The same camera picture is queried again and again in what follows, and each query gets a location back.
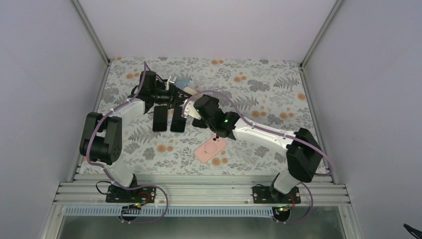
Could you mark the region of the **light blue phone case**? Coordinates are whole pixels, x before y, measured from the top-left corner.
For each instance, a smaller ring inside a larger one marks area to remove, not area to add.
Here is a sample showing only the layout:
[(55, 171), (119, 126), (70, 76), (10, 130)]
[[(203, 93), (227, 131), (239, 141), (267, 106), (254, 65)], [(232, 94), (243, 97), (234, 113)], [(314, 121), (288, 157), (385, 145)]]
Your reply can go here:
[(189, 80), (188, 80), (188, 79), (183, 79), (183, 78), (177, 78), (177, 79), (175, 80), (174, 85), (175, 85), (177, 88), (179, 88), (179, 89), (183, 90), (184, 88), (186, 88), (186, 87), (189, 85)]

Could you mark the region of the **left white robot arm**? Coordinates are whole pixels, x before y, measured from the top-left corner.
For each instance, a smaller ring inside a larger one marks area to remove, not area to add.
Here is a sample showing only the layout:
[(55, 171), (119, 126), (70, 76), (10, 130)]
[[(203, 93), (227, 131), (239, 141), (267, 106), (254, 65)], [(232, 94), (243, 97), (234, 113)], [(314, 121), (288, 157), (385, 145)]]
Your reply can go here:
[(180, 108), (192, 96), (175, 85), (176, 77), (162, 79), (154, 71), (144, 70), (139, 84), (128, 98), (108, 113), (91, 112), (86, 116), (80, 143), (80, 154), (90, 165), (100, 167), (119, 188), (118, 194), (127, 202), (138, 196), (135, 176), (120, 160), (123, 128), (135, 118), (152, 112), (153, 132), (167, 130), (168, 110)]

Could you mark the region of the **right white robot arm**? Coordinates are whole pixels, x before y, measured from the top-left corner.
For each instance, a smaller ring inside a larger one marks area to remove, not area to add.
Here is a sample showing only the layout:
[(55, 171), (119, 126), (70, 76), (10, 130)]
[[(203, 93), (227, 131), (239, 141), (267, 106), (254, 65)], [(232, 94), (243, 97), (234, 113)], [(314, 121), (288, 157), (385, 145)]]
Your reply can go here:
[(223, 112), (219, 100), (199, 93), (183, 104), (183, 117), (193, 117), (193, 126), (209, 128), (216, 137), (244, 140), (282, 154), (287, 168), (279, 172), (269, 187), (270, 198), (283, 202), (300, 183), (309, 183), (316, 174), (323, 155), (311, 132), (305, 128), (284, 131), (244, 117), (239, 111)]

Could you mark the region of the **pink phone case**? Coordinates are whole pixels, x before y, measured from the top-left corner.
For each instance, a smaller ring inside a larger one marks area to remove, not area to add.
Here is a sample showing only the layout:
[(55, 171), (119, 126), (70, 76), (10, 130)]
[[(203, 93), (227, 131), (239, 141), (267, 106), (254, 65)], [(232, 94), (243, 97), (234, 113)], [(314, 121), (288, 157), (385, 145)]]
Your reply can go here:
[(220, 136), (214, 136), (194, 150), (194, 156), (200, 163), (207, 163), (227, 147), (227, 142)]

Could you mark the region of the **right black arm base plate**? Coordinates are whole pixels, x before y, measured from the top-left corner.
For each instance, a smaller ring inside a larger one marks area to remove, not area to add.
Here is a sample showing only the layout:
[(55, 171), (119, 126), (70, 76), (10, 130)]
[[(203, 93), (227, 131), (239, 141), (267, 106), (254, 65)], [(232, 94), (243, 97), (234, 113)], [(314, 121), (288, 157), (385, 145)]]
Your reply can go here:
[(270, 186), (257, 184), (252, 187), (254, 204), (300, 204), (301, 197), (298, 187), (294, 187), (289, 193), (283, 194)]

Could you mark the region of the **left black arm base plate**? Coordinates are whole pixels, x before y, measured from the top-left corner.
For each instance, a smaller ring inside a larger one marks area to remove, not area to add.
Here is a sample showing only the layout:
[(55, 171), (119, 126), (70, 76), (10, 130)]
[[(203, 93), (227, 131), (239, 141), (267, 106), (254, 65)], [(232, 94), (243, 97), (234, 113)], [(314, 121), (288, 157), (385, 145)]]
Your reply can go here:
[(125, 190), (123, 188), (110, 185), (108, 187), (105, 201), (107, 203), (154, 203), (156, 188), (144, 187), (136, 190)]

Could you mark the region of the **black smartphone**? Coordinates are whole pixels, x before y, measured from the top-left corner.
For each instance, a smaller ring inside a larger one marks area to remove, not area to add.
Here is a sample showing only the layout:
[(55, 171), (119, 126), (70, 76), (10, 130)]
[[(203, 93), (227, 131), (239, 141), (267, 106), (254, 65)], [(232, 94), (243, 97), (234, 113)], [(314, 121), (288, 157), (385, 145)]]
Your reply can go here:
[(166, 106), (155, 106), (153, 111), (153, 132), (164, 132), (167, 130), (168, 108)]
[(182, 116), (183, 108), (177, 106), (173, 110), (172, 121), (170, 125), (171, 132), (183, 133), (186, 127), (186, 118)]

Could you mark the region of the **beige phone case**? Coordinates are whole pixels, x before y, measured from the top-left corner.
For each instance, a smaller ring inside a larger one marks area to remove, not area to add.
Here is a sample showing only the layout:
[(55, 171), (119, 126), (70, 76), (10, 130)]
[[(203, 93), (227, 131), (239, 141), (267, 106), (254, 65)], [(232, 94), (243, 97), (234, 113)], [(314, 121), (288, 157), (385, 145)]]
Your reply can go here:
[(190, 87), (184, 87), (183, 91), (186, 92), (187, 94), (191, 95), (191, 96), (198, 93), (196, 90), (194, 90)]

